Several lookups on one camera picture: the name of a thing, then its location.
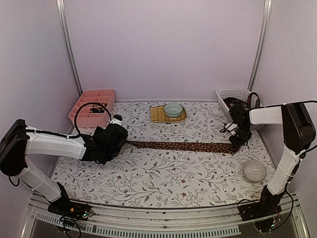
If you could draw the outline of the brown floral tie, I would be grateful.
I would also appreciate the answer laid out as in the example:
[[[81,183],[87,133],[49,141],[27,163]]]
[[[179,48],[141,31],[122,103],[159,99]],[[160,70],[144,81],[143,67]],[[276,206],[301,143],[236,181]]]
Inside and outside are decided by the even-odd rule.
[[[230,143],[125,141],[137,148],[231,154]]]

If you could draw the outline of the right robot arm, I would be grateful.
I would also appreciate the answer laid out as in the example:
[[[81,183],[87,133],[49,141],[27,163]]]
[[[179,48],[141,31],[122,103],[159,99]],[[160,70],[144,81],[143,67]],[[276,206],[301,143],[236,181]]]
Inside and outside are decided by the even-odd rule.
[[[246,144],[251,137],[251,125],[280,124],[283,127],[283,153],[270,182],[263,188],[261,198],[255,204],[260,216],[267,216],[285,194],[288,183],[295,176],[300,161],[312,150],[311,143],[316,130],[305,106],[296,102],[276,106],[244,109],[234,105],[229,110],[235,134],[229,140],[235,148]]]

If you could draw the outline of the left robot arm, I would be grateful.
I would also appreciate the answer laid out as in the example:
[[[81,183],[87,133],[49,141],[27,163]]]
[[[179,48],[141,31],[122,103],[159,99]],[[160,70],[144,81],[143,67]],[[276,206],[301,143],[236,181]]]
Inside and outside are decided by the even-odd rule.
[[[87,217],[91,206],[71,201],[63,185],[48,178],[28,156],[62,156],[104,165],[118,155],[127,136],[120,115],[110,116],[106,128],[97,126],[93,135],[38,130],[18,119],[0,142],[0,170],[41,193],[52,213]]]

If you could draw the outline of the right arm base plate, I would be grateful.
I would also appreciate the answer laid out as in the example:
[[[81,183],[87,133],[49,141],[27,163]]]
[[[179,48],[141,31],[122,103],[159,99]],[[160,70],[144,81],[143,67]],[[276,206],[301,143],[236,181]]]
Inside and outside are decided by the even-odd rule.
[[[279,204],[264,207],[259,201],[242,199],[237,204],[242,221],[254,220],[266,216],[278,215],[282,209]]]

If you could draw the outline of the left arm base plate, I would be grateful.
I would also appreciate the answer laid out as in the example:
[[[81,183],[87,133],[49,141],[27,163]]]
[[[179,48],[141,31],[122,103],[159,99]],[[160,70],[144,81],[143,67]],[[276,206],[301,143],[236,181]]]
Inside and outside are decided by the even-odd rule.
[[[75,221],[87,221],[89,217],[95,214],[90,205],[76,202],[70,202],[66,205],[50,204],[48,206],[48,211],[61,215],[62,217],[74,219]]]

